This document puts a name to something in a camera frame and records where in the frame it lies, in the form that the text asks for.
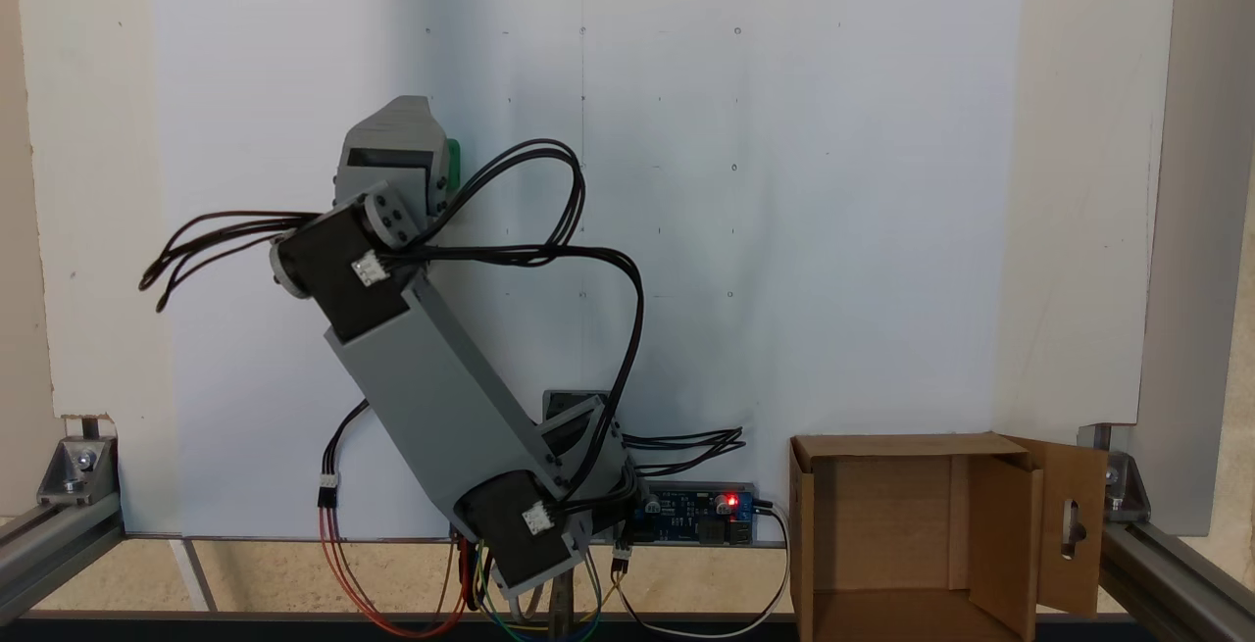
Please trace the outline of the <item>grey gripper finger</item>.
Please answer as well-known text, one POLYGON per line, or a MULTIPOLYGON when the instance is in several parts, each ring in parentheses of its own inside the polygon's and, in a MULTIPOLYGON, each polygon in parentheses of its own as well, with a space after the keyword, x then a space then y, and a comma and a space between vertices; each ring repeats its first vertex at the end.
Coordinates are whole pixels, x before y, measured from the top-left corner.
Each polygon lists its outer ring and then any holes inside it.
POLYGON ((423 142, 425 160, 425 217, 441 217, 454 194, 454 140, 423 142))
POLYGON ((395 97, 365 120, 366 129, 441 129, 427 97, 395 97))

